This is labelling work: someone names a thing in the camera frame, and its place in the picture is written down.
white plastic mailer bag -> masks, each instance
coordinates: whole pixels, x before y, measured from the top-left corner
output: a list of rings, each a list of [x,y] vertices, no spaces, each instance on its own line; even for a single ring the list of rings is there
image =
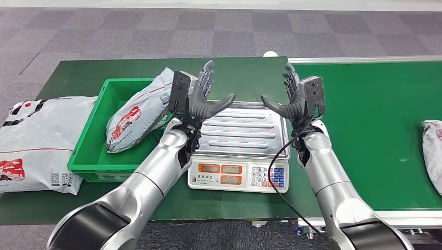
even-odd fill
[[[95,100],[76,96],[14,105],[0,128],[0,193],[76,195],[82,179],[67,163]]]
[[[422,122],[424,134],[422,148],[425,165],[431,182],[442,195],[442,121],[426,120]]]
[[[119,153],[139,144],[166,115],[173,79],[174,72],[165,68],[111,117],[106,127],[108,153]]]

black cable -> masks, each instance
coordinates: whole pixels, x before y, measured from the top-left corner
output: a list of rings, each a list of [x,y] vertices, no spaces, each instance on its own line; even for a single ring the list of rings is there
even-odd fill
[[[167,121],[166,121],[163,125],[159,126],[159,127],[156,128],[156,129],[162,129],[162,128],[164,128],[165,126],[167,126],[167,125],[169,124],[169,122],[174,118],[174,116],[175,116],[176,113],[177,113],[177,110],[175,109],[174,112],[172,113],[172,115],[169,117],[169,119],[167,119]]]
[[[304,216],[302,216],[285,198],[284,196],[279,192],[279,190],[273,185],[273,181],[270,177],[270,170],[272,168],[273,163],[275,163],[276,159],[278,158],[278,156],[288,147],[290,146],[307,128],[307,126],[312,122],[313,118],[310,119],[310,121],[305,125],[305,127],[297,134],[295,134],[295,136],[286,144],[284,145],[279,151],[278,153],[275,155],[275,157],[273,157],[272,161],[270,162],[270,165],[268,167],[268,172],[267,172],[267,176],[268,176],[268,180],[270,182],[270,184],[272,185],[273,189],[276,191],[277,194],[279,194],[279,196],[281,197],[281,199],[283,199],[283,201],[287,204],[287,206],[295,213],[297,214],[303,221],[305,221],[305,223],[307,223],[307,225],[309,225],[309,227],[311,227],[313,229],[313,231],[315,231],[317,234],[319,234],[322,238],[324,238],[325,240],[328,241],[327,237],[325,237],[321,232],[319,232],[318,229],[316,229],[314,226],[312,226],[310,224],[310,222],[308,222]]]
[[[174,116],[176,115],[176,113],[177,113],[177,111],[178,111],[177,106],[178,106],[178,101],[175,101],[174,111],[172,112],[172,115],[169,117],[169,119],[167,119],[167,121],[166,121],[163,125],[159,126],[159,127],[156,128],[156,129],[162,129],[162,128],[164,128],[165,126],[167,126],[167,125],[169,124],[170,121],[172,121],[172,119],[174,118]]]

gray carpet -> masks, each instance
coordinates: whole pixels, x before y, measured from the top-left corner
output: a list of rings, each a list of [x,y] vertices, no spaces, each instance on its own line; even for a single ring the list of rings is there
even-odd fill
[[[442,54],[442,14],[195,9],[0,8],[0,120],[60,60]],[[43,249],[53,225],[1,226],[1,249]],[[325,249],[271,222],[149,224],[137,249]]]

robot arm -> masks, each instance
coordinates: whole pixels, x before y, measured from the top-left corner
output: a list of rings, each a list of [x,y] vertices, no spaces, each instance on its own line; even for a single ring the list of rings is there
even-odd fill
[[[219,103],[206,102],[213,84],[213,66],[209,61],[199,78],[175,72],[169,102],[174,118],[158,146],[123,184],[61,219],[47,250],[134,249],[158,204],[192,164],[202,122],[235,99],[232,94]]]
[[[323,123],[323,82],[320,77],[299,80],[286,65],[284,82],[290,104],[261,99],[269,109],[291,121],[298,163],[305,170],[325,220],[330,249],[413,249],[398,230],[388,225],[359,196],[332,149]]]

barcode label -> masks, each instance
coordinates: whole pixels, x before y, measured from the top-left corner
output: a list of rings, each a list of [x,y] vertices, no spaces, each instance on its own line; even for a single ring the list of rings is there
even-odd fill
[[[170,100],[170,95],[169,93],[164,93],[162,95],[159,96],[159,99],[161,100],[161,102],[163,103],[163,105],[166,105],[169,103]]]
[[[63,186],[72,186],[72,182],[73,182],[73,173],[62,173]]]
[[[60,186],[60,174],[51,173],[51,186]]]

